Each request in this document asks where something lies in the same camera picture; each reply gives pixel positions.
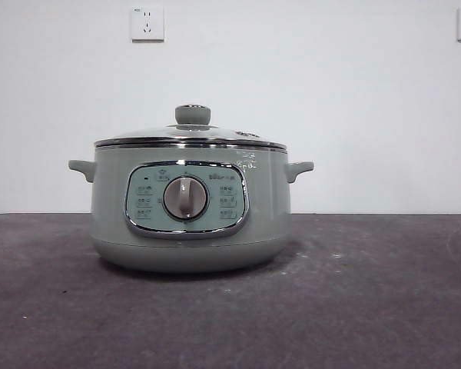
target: pot handle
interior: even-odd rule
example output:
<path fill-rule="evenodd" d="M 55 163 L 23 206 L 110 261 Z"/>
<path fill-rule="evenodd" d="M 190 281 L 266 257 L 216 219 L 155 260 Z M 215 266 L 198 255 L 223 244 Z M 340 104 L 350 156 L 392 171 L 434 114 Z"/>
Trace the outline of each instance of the pot handle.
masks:
<path fill-rule="evenodd" d="M 314 163 L 312 161 L 302 161 L 300 163 L 290 163 L 285 165 L 285 175 L 288 183 L 294 183 L 296 176 L 305 171 L 312 171 Z"/>
<path fill-rule="evenodd" d="M 89 183 L 94 181 L 95 174 L 95 162 L 94 161 L 85 161 L 85 160 L 69 160 L 68 167 L 72 171 L 80 171 L 84 174 L 85 180 Z"/>

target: stainless steel rim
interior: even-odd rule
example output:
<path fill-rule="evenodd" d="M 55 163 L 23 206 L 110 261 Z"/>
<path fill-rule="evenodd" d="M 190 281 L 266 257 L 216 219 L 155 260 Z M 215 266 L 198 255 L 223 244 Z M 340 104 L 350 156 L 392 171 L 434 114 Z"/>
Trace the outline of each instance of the stainless steel rim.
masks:
<path fill-rule="evenodd" d="M 276 142 L 258 140 L 232 140 L 225 138 L 196 138 L 196 137 L 130 137 L 111 138 L 95 142 L 95 147 L 118 146 L 118 145 L 152 145 L 152 144 L 212 144 L 212 145 L 240 145 L 263 148 L 279 148 L 287 150 L 287 146 Z"/>
<path fill-rule="evenodd" d="M 287 153 L 287 150 L 282 148 L 268 148 L 264 146 L 253 145 L 229 145 L 229 144 L 131 144 L 131 145 L 109 145 L 98 146 L 97 150 L 111 150 L 116 148 L 226 148 L 232 150 L 260 150 L 260 151 L 274 151 Z"/>
<path fill-rule="evenodd" d="M 231 167 L 234 169 L 240 176 L 240 182 L 243 186 L 243 194 L 244 194 L 244 212 L 240 216 L 239 219 L 232 225 L 228 225 L 224 228 L 217 228 L 212 230 L 205 230 L 205 231 L 163 231 L 159 229 L 152 229 L 146 228 L 136 223 L 133 219 L 130 218 L 128 214 L 128 189 L 130 186 L 131 176 L 139 169 L 143 167 L 151 167 L 157 165 L 175 165 L 177 161 L 149 161 L 147 163 L 142 163 L 131 171 L 130 175 L 128 176 L 126 192 L 124 193 L 124 219 L 128 227 L 133 230 L 134 232 L 138 233 L 139 235 L 145 237 L 153 237 L 153 238 L 164 238 L 164 239 L 179 239 L 179 240 L 197 240 L 197 239 L 204 239 L 204 238 L 215 238 L 220 236 L 228 236 L 231 234 L 236 233 L 239 231 L 244 223 L 247 220 L 247 216 L 249 213 L 249 194 L 247 192 L 247 182 L 246 177 L 243 171 L 236 165 L 233 164 L 224 164 L 219 163 L 216 161 L 185 161 L 184 165 L 216 165 L 219 167 Z"/>

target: lid knob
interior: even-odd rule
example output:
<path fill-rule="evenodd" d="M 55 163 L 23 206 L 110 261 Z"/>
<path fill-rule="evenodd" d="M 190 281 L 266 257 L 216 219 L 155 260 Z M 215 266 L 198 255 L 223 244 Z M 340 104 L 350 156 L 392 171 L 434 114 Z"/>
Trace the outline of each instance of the lid knob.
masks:
<path fill-rule="evenodd" d="M 176 108 L 176 122 L 179 125 L 207 125 L 210 109 L 203 105 L 180 105 Z"/>

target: gray table surface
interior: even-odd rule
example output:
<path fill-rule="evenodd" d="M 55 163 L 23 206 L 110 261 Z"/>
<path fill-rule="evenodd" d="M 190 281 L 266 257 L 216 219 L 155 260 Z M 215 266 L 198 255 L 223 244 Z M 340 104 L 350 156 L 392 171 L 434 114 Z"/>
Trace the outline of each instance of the gray table surface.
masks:
<path fill-rule="evenodd" d="M 293 220 L 270 263 L 164 275 L 0 215 L 0 368 L 461 368 L 461 215 Z"/>

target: mint green cooker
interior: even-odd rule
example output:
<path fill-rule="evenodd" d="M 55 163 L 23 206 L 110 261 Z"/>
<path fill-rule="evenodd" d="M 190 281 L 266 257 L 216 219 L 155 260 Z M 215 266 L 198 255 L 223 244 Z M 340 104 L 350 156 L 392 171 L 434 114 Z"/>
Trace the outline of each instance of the mint green cooker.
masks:
<path fill-rule="evenodd" d="M 107 261 L 143 271 L 203 272 L 270 260 L 287 244 L 289 164 L 284 145 L 209 125 L 201 105 L 176 125 L 95 143 L 71 160 L 92 188 L 91 239 Z"/>

